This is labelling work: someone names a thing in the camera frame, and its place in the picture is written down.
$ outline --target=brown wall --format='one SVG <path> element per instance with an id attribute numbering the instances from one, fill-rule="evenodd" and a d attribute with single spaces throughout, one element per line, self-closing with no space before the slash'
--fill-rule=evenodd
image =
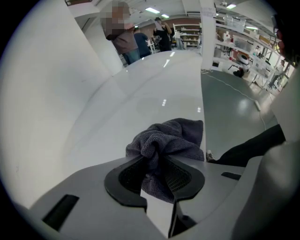
<path id="1" fill-rule="evenodd" d="M 199 24 L 201 22 L 200 18 L 178 18 L 165 21 L 170 28 L 173 24 Z M 149 38 L 153 35 L 153 30 L 155 29 L 155 24 L 150 24 L 146 27 L 140 28 L 141 32 L 146 34 Z"/>

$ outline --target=white wall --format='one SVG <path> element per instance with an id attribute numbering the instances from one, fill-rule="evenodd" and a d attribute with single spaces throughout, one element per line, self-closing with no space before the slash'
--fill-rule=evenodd
<path id="1" fill-rule="evenodd" d="M 68 134 L 110 75 L 63 0 L 26 16 L 0 65 L 0 171 L 15 201 L 29 207 L 67 177 Z"/>
<path id="2" fill-rule="evenodd" d="M 98 14 L 100 12 L 99 9 L 90 2 L 70 5 L 68 6 L 68 9 L 70 10 L 74 18 L 83 15 Z"/>
<path id="3" fill-rule="evenodd" d="M 115 75 L 123 69 L 122 61 L 113 43 L 105 38 L 100 20 L 97 20 L 96 24 L 91 26 L 84 34 L 111 75 Z"/>

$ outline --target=microfiber cloth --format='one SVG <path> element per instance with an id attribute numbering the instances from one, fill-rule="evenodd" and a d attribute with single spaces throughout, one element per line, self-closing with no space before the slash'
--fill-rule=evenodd
<path id="1" fill-rule="evenodd" d="M 204 161 L 200 144 L 203 122 L 177 118 L 151 125 L 138 134 L 126 147 L 126 156 L 142 155 L 148 159 L 148 171 L 142 182 L 142 190 L 168 203 L 173 194 L 166 185 L 158 165 L 159 156 L 178 155 Z"/>

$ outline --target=black sleeve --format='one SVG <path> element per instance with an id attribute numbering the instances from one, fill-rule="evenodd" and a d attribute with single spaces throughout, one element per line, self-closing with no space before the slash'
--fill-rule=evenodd
<path id="1" fill-rule="evenodd" d="M 119 35 L 121 35 L 125 31 L 125 29 L 113 29 L 112 33 L 106 36 L 106 39 L 110 41 L 115 40 Z"/>

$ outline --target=white shirt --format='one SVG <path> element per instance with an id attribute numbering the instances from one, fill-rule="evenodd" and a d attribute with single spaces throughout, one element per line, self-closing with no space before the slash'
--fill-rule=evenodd
<path id="1" fill-rule="evenodd" d="M 280 66 L 278 66 L 278 67 L 275 69 L 274 75 L 281 75 L 282 73 L 283 73 L 283 66 L 280 64 Z"/>
<path id="2" fill-rule="evenodd" d="M 176 31 L 174 34 L 174 38 L 180 38 L 181 34 L 180 32 Z"/>

